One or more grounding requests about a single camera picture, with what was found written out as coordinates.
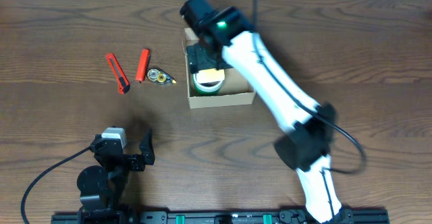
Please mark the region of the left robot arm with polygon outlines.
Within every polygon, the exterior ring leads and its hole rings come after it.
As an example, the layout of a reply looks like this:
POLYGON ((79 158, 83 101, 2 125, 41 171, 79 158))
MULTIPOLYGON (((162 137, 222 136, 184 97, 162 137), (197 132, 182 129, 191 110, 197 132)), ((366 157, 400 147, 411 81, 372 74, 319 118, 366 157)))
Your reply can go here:
POLYGON ((77 178, 82 207, 79 223, 139 223, 139 215, 121 197, 132 171, 144 171, 153 165, 155 154, 152 130, 148 129, 139 144, 139 154, 126 154, 126 132, 123 128, 107 128, 97 134, 90 152, 99 163, 85 168, 77 178))

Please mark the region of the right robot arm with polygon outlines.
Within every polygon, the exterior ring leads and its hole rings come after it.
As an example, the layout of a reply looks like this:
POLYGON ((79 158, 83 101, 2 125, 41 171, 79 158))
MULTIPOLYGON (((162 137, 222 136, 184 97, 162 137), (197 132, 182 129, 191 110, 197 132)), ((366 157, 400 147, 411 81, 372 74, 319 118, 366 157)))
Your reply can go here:
POLYGON ((217 11, 207 0, 188 0, 180 15, 206 48, 236 69, 269 108, 284 133, 274 149, 297 172, 309 215, 319 223, 340 222, 342 204, 330 174, 335 109, 321 106, 289 77, 236 7, 217 11))

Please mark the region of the correction tape dispenser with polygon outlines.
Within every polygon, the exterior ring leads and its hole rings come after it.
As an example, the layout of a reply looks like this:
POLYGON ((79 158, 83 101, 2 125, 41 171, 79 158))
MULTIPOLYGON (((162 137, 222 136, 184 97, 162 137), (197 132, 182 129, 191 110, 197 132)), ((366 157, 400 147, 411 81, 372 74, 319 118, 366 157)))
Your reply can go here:
POLYGON ((146 73, 147 78, 158 84, 176 84, 176 80, 159 67, 151 67, 146 73))

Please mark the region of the yellow sticky note pad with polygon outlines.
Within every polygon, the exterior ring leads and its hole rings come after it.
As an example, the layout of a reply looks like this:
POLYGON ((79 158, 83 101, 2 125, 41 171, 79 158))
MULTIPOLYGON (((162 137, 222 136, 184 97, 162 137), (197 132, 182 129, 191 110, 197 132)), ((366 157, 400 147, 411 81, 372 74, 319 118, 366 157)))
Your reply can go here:
POLYGON ((199 84, 218 83, 225 80, 225 71, 223 69, 203 69, 195 75, 199 84))

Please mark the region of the green tape roll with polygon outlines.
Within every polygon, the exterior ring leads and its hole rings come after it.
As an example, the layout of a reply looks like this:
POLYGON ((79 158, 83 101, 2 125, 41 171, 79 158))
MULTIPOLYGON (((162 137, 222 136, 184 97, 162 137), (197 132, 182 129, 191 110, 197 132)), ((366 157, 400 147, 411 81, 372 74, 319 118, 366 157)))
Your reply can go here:
POLYGON ((195 74, 192 76, 192 81, 193 81, 195 91, 197 91, 198 94, 205 95, 205 96, 216 95, 220 91, 224 83, 224 81, 222 80, 218 82, 200 84, 195 74))

